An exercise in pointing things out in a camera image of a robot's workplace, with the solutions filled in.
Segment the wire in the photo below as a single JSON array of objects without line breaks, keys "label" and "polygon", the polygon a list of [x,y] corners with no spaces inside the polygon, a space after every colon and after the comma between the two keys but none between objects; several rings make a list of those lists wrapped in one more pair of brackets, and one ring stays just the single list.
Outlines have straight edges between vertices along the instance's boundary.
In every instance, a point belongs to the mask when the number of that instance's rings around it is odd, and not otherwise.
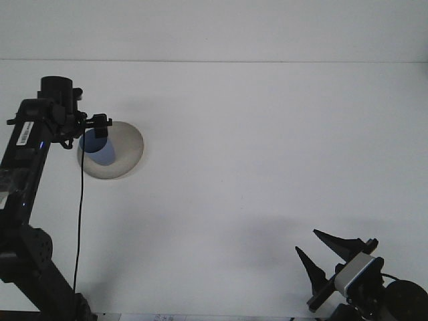
[{"label": "wire", "polygon": [[78,221],[78,249],[76,253],[76,266],[74,268],[74,281],[73,281],[73,293],[76,294],[76,281],[78,278],[78,266],[79,266],[79,256],[80,256],[80,232],[82,230],[82,203],[83,203],[83,187],[84,187],[84,174],[83,174],[83,161],[85,155],[85,130],[82,135],[82,159],[80,161],[80,204],[79,204],[79,221]]},{"label": "wire", "polygon": [[391,275],[389,275],[389,274],[381,273],[381,275],[382,275],[382,276],[384,276],[384,277],[387,277],[387,278],[393,279],[393,280],[395,280],[395,281],[399,281],[399,280],[400,280],[399,278],[396,278],[395,276],[391,276]]}]

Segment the white table surface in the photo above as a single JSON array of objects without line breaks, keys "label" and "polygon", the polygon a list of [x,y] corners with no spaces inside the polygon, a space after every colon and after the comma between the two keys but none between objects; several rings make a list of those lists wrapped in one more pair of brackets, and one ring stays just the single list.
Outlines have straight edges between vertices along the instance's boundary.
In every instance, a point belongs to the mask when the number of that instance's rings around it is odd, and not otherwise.
[{"label": "white table surface", "polygon": [[[86,175],[78,290],[93,310],[312,316],[294,246],[328,275],[340,261],[313,228],[378,238],[384,271],[428,288],[427,66],[0,62],[0,149],[52,74],[84,89],[80,110],[143,134],[130,175]],[[79,192],[76,149],[53,145],[30,223],[69,282]],[[0,309],[32,308],[0,284]]]},{"label": "white table surface", "polygon": [[426,62],[426,0],[0,0],[0,58]]}]

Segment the blue cup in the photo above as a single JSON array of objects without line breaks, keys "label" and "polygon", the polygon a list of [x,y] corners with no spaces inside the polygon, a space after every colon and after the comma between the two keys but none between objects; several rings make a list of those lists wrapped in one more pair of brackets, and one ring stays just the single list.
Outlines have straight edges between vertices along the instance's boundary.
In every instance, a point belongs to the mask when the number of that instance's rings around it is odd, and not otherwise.
[{"label": "blue cup", "polygon": [[[83,136],[79,139],[80,149],[83,150]],[[95,163],[108,166],[116,160],[113,144],[108,137],[96,138],[95,130],[85,133],[85,154]]]}]

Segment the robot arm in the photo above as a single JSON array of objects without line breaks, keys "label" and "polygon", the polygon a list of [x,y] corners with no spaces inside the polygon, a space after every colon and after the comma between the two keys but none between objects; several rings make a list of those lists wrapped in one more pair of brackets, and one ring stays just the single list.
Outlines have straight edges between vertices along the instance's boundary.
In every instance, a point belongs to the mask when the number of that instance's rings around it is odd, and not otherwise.
[{"label": "robot arm", "polygon": [[410,281],[396,280],[383,286],[384,259],[372,257],[378,241],[341,239],[314,230],[314,233],[346,263],[338,264],[327,280],[325,272],[298,247],[296,251],[312,283],[309,310],[315,312],[335,291],[347,301],[328,321],[424,321],[428,320],[428,294]]},{"label": "robot arm", "polygon": [[106,135],[112,124],[105,114],[86,120],[77,109],[81,95],[70,79],[44,77],[37,99],[24,100],[7,122],[15,127],[0,164],[0,278],[39,308],[38,320],[96,320],[52,262],[51,237],[28,224],[50,144],[70,149],[85,128]]}]

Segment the label sticker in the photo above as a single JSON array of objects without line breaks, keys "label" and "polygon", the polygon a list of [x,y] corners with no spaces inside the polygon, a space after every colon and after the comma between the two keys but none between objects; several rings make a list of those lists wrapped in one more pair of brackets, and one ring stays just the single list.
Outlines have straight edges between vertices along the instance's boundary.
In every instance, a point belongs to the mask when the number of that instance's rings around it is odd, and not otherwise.
[{"label": "label sticker", "polygon": [[22,127],[21,134],[19,135],[18,141],[16,142],[16,146],[24,146],[27,144],[28,137],[31,133],[33,125],[34,122],[24,122],[24,126]]}]

